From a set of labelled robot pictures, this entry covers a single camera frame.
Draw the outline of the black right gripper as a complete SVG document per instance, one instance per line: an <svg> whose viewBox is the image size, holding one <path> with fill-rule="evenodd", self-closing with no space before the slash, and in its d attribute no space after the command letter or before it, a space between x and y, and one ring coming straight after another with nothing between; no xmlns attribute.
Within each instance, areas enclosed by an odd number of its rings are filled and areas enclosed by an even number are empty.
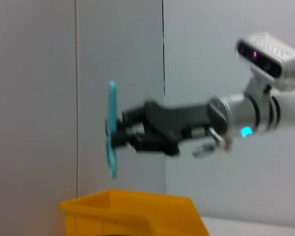
<svg viewBox="0 0 295 236"><path fill-rule="evenodd" d="M161 152L169 156L179 154L179 143L202 138L206 134L193 134L194 129L212 126L207 104L169 108L155 101L146 101L121 113L118 127L132 127L142 123L150 125L154 133L112 133L111 145L120 148L131 145L136 152Z"/></svg>

